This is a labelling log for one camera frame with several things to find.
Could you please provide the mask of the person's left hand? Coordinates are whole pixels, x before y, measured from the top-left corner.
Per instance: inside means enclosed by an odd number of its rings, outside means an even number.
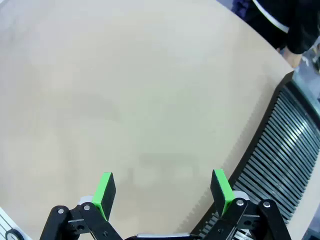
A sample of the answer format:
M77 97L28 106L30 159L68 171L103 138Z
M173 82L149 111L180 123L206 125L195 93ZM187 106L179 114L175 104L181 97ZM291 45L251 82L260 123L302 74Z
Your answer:
M283 58L287 61L287 63L292 67L292 68L297 68L301 62L302 59L302 54L295 54L291 52L287 47L284 48Z

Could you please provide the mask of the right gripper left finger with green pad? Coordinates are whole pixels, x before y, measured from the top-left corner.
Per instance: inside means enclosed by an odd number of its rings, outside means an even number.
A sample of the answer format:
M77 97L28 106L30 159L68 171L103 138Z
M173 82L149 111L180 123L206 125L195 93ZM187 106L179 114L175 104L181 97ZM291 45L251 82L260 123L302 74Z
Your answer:
M111 172L103 173L91 200L69 209L54 206L42 230L41 240L77 240L81 234L91 234L95 240L119 240L120 235L109 223L116 195Z

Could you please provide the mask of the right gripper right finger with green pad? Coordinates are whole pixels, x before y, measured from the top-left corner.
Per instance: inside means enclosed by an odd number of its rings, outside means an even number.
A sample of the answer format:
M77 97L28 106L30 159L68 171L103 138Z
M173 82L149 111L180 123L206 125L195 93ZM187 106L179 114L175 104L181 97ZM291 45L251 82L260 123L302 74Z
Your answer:
M255 240L291 239L274 200L255 204L247 195L237 197L222 169L212 171L210 190L217 220L209 228L202 227L193 240L232 240L239 230L249 231Z

